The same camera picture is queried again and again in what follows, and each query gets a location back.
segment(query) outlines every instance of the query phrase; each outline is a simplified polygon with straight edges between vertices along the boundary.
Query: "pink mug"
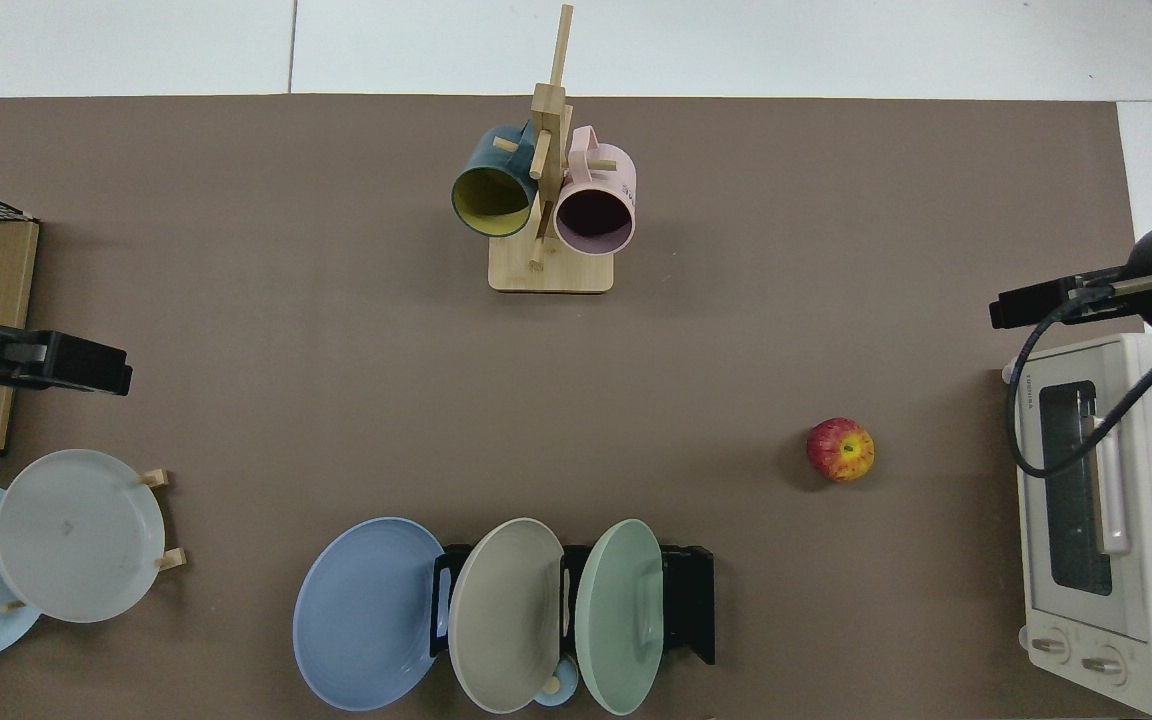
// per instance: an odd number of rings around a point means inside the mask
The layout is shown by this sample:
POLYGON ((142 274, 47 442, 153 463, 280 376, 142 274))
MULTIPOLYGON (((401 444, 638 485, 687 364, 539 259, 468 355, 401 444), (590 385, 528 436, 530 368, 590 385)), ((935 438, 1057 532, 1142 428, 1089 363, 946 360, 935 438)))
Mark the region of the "pink mug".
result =
POLYGON ((585 126, 573 132, 567 164, 570 176, 554 204, 558 240, 583 255, 620 252, 634 237, 634 160, 585 126))

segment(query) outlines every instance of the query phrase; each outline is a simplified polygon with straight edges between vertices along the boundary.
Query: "mug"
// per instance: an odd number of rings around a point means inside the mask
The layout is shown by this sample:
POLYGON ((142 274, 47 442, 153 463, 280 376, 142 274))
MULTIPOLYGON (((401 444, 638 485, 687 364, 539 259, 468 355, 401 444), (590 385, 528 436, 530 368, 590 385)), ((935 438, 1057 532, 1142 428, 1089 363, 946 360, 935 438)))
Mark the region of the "mug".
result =
POLYGON ((567 179, 554 204, 554 232, 583 255, 620 252, 634 237, 637 173, 626 151, 598 142, 594 128, 576 128, 567 179))
POLYGON ((536 181, 528 174, 535 154, 531 120, 488 129, 452 184, 452 207, 461 222, 488 237, 521 232, 536 199, 536 181))

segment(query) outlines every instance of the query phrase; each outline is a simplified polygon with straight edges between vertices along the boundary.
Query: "oven door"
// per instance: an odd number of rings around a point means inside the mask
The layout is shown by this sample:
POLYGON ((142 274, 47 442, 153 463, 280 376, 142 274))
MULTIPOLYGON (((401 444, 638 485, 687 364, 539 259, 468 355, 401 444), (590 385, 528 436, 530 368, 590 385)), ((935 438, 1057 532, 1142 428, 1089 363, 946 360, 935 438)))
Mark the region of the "oven door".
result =
MULTIPOLYGON (((1123 343, 1082 347, 1025 365, 1020 379, 1021 448, 1043 468, 1068 457, 1128 388, 1123 343)), ((1026 566, 1034 609, 1149 641, 1144 615, 1137 454, 1128 414, 1096 452, 1047 479, 1024 477, 1026 566)))

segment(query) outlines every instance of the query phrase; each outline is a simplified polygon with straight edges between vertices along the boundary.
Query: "oven handle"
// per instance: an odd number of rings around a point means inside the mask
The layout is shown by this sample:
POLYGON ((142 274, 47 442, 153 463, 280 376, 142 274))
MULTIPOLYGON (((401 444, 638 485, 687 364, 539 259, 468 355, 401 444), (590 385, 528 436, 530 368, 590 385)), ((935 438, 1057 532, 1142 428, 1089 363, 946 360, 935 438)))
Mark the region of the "oven handle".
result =
MULTIPOLYGON (((1102 418, 1094 418, 1100 425, 1102 418)), ((1123 457, 1119 454, 1119 429, 1114 427, 1096 446, 1096 470, 1092 472, 1096 492, 1092 502, 1096 511, 1096 547, 1105 555, 1126 555, 1132 551, 1128 537, 1128 518, 1123 492, 1123 457)))

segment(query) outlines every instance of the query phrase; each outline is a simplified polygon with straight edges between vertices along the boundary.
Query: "oven window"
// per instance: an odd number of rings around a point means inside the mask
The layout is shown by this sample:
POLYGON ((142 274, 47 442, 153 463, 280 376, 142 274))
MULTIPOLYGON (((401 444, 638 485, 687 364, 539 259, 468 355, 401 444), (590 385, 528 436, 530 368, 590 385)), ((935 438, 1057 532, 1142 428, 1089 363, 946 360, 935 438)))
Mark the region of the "oven window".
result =
MULTIPOLYGON (((1043 464, 1068 457, 1091 433, 1096 414, 1096 386, 1069 382, 1038 393, 1043 420, 1043 464)), ((1052 578, 1083 592, 1109 594, 1111 558, 1096 547, 1096 511, 1092 506, 1091 455, 1047 478, 1047 536, 1052 578)))

